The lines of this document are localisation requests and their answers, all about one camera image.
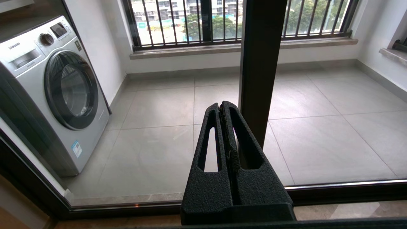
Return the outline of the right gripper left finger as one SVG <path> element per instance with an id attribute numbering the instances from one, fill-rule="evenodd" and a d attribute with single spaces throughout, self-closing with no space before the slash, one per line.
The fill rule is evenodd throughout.
<path id="1" fill-rule="evenodd" d="M 206 172 L 205 160 L 211 129 L 215 132 L 217 171 Z M 181 204 L 181 212 L 215 213 L 231 206 L 232 194 L 220 122 L 220 111 L 218 103 L 214 103 L 205 111 Z"/>

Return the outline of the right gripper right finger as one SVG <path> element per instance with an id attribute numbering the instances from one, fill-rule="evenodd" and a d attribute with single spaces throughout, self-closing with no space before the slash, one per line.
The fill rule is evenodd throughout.
<path id="1" fill-rule="evenodd" d="M 238 107 L 223 101 L 226 163 L 233 202 L 238 205 L 292 204 Z"/>

